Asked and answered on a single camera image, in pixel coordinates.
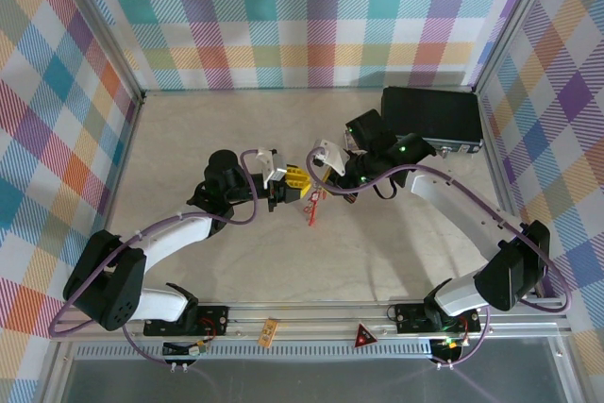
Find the red triangle sticker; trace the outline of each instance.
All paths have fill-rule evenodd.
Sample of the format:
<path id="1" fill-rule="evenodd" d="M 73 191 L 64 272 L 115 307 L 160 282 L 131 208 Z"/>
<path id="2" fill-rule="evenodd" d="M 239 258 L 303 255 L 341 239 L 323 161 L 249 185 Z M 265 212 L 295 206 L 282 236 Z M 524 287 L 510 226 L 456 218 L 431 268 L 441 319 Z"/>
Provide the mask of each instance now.
<path id="1" fill-rule="evenodd" d="M 376 344 L 378 339 L 372 334 L 367 327 L 362 323 L 359 323 L 359 329 L 357 329 L 357 340 L 355 341 L 355 348 L 361 346 L 367 346 L 369 344 Z"/>

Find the colorful plaid wall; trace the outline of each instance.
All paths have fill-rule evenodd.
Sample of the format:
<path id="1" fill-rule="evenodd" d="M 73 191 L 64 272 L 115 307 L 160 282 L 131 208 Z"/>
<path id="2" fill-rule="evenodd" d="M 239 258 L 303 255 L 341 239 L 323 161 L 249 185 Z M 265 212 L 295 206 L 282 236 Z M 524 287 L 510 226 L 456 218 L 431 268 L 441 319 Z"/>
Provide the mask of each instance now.
<path id="1" fill-rule="evenodd" d="M 538 0 L 483 101 L 515 203 L 552 232 L 604 401 L 604 0 Z"/>
<path id="2" fill-rule="evenodd" d="M 134 112 L 73 0 L 0 0 L 0 402 L 28 402 Z"/>
<path id="3" fill-rule="evenodd" d="M 186 90 L 469 83 L 515 0 L 97 2 L 142 86 Z"/>

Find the black mounting bracket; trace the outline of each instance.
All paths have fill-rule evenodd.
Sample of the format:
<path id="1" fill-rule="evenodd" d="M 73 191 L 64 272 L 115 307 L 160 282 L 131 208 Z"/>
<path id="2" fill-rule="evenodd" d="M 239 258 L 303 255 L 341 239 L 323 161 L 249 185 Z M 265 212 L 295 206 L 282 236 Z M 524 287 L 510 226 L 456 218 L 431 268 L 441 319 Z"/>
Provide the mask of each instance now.
<path id="1" fill-rule="evenodd" d="M 186 325 L 178 321 L 171 323 L 163 320 L 147 320 L 143 335 L 146 337 L 220 337 L 227 333 L 228 306 L 197 305 L 189 312 L 188 318 L 191 317 L 194 322 Z"/>
<path id="2" fill-rule="evenodd" d="M 399 334 L 413 334 L 420 332 L 446 332 L 459 334 L 465 332 L 465 322 L 468 332 L 480 332 L 480 321 L 476 310 L 465 311 L 458 316 L 448 316 L 440 313 L 441 325 L 433 323 L 426 313 L 426 306 L 422 303 L 394 305 L 394 319 L 396 332 Z"/>

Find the red wire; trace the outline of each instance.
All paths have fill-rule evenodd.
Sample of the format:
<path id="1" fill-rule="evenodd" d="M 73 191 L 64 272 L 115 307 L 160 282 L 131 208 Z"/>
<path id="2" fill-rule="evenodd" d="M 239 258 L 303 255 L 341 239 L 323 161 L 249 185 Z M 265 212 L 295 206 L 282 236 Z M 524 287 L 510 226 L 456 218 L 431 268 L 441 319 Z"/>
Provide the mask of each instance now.
<path id="1" fill-rule="evenodd" d="M 465 329 L 465 333 L 463 334 L 463 339 L 467 340 L 470 328 L 468 327 L 468 322 L 465 319 L 465 317 L 461 317 L 461 320 L 463 321 L 463 328 Z"/>
<path id="2" fill-rule="evenodd" d="M 199 319 L 199 323 L 205 323 L 207 325 L 211 325 L 211 339 L 208 339 L 208 342 L 211 342 L 212 340 L 214 340 L 216 338 L 216 325 L 214 325 L 214 322 L 211 321 L 209 318 L 200 318 Z"/>

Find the black box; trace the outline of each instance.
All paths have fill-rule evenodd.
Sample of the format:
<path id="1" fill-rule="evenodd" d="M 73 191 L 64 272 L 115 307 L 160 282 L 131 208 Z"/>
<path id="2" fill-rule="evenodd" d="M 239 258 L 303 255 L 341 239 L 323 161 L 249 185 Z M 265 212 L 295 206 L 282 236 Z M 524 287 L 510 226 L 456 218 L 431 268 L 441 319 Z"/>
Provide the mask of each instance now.
<path id="1" fill-rule="evenodd" d="M 474 93 L 387 87 L 381 116 L 397 136 L 414 132 L 437 150 L 476 153 L 482 147 Z"/>

